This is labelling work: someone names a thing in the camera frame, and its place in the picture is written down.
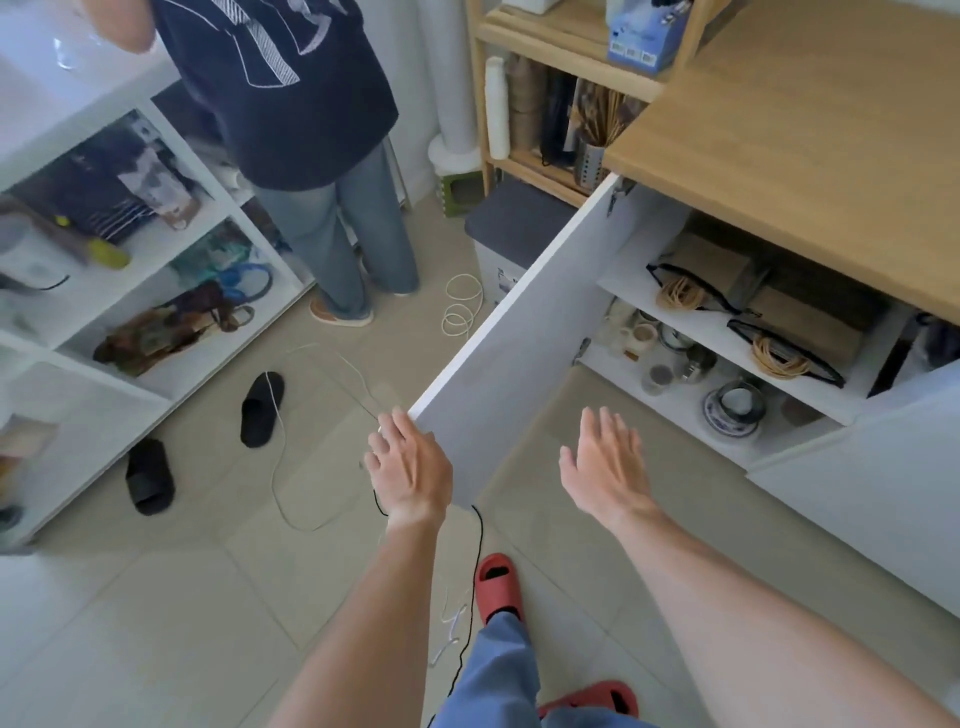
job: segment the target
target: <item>person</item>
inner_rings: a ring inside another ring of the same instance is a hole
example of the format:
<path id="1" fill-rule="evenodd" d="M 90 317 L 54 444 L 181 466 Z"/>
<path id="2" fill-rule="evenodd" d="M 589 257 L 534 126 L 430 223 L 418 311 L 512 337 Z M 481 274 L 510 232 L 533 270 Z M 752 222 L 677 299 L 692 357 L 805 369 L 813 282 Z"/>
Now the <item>person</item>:
<path id="1" fill-rule="evenodd" d="M 453 470 L 399 410 L 366 455 L 389 514 L 370 567 L 276 709 L 271 728 L 420 725 L 430 585 Z M 754 579 L 654 501 L 635 429 L 585 409 L 560 480 L 623 546 L 656 600 L 719 728 L 957 728 L 939 703 L 829 622 Z M 475 575 L 485 626 L 435 728 L 637 728 L 636 698 L 608 681 L 539 708 L 516 570 L 492 554 Z"/>
<path id="2" fill-rule="evenodd" d="M 397 120 L 355 0 L 82 0 L 97 33 L 145 53 L 159 33 L 240 171 L 313 273 L 314 318 L 361 327 L 373 309 L 339 205 L 379 287 L 420 281 L 384 144 Z"/>

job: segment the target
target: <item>tile floor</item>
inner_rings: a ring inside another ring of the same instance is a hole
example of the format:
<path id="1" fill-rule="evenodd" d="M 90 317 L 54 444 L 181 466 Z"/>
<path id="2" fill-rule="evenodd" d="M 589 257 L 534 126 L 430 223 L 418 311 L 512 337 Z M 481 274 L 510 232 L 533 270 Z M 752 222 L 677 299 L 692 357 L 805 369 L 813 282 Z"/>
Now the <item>tile floor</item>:
<path id="1" fill-rule="evenodd" d="M 361 404 L 409 406 L 463 344 L 440 333 L 446 281 L 476 268 L 462 224 L 427 200 L 408 225 L 423 277 L 416 297 L 377 296 L 377 321 L 360 330 L 320 328 L 295 306 L 158 429 L 178 483 L 167 513 L 137 516 L 113 468 L 41 534 L 36 553 L 0 558 L 0 724 L 265 723 L 383 527 L 359 469 L 374 427 Z M 336 352 L 364 372 L 376 402 Z M 237 436 L 239 402 L 267 367 L 288 383 L 275 486 L 294 527 L 270 492 L 280 438 L 250 451 Z M 664 728 L 711 725 L 650 596 L 560 487 L 557 447 L 573 442 L 585 404 L 613 406 L 640 428 L 657 494 L 682 524 L 960 709 L 960 621 L 579 368 L 479 503 L 483 552 L 507 551 L 520 572 L 542 697 L 618 677 Z M 446 639 L 444 598 L 448 615 L 468 598 L 478 536 L 472 511 L 451 509 L 431 654 Z M 463 620 L 461 639 L 466 631 Z M 456 667 L 450 649 L 428 671 L 424 723 Z"/>

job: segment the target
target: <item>white cabinet door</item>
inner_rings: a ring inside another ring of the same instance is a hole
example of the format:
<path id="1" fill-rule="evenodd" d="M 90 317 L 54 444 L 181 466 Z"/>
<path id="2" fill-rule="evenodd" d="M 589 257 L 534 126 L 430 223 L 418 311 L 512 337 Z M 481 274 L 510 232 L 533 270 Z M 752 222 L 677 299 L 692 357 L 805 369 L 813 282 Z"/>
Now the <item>white cabinet door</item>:
<path id="1" fill-rule="evenodd" d="M 960 616 L 960 386 L 748 477 Z"/>
<path id="2" fill-rule="evenodd" d="M 662 196 L 610 175 L 411 410 L 454 467 L 454 501 L 472 503 L 563 380 L 611 295 L 600 274 Z"/>

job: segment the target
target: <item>pant leg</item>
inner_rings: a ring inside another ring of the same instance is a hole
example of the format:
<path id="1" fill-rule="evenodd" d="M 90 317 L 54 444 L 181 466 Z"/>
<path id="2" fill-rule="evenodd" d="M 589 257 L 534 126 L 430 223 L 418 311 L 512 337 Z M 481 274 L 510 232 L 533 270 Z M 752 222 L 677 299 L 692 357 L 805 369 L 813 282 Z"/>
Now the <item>pant leg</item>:
<path id="1" fill-rule="evenodd" d="M 337 219 L 336 184 L 303 192 L 257 187 L 255 192 L 283 239 L 317 280 L 326 308 L 341 319 L 366 318 L 370 303 L 347 231 Z"/>
<path id="2" fill-rule="evenodd" d="M 392 293 L 416 291 L 420 287 L 417 261 L 403 227 L 384 145 L 378 144 L 336 186 L 340 207 L 357 233 L 373 281 Z"/>
<path id="3" fill-rule="evenodd" d="M 540 728 L 540 676 L 530 636 L 501 612 L 477 633 L 476 644 L 435 728 Z"/>
<path id="4" fill-rule="evenodd" d="M 543 719 L 542 728 L 656 728 L 656 726 L 622 716 L 606 708 L 557 708 Z"/>

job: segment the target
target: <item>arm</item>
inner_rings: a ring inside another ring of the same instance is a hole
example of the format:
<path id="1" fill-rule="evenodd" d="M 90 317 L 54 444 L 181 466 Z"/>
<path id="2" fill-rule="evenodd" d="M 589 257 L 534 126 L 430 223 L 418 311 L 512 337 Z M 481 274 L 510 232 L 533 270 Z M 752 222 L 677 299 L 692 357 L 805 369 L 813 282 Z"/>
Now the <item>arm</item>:
<path id="1" fill-rule="evenodd" d="M 589 409 L 561 478 L 623 545 L 720 728 L 957 728 L 874 653 L 762 584 L 671 521 L 651 497 L 639 435 Z"/>
<path id="2" fill-rule="evenodd" d="M 97 35 L 130 53 L 146 53 L 154 45 L 150 0 L 81 0 Z"/>
<path id="3" fill-rule="evenodd" d="M 380 415 L 367 469 L 390 514 L 373 563 L 280 702 L 271 728 L 416 728 L 426 683 L 430 585 L 453 469 L 433 435 Z"/>

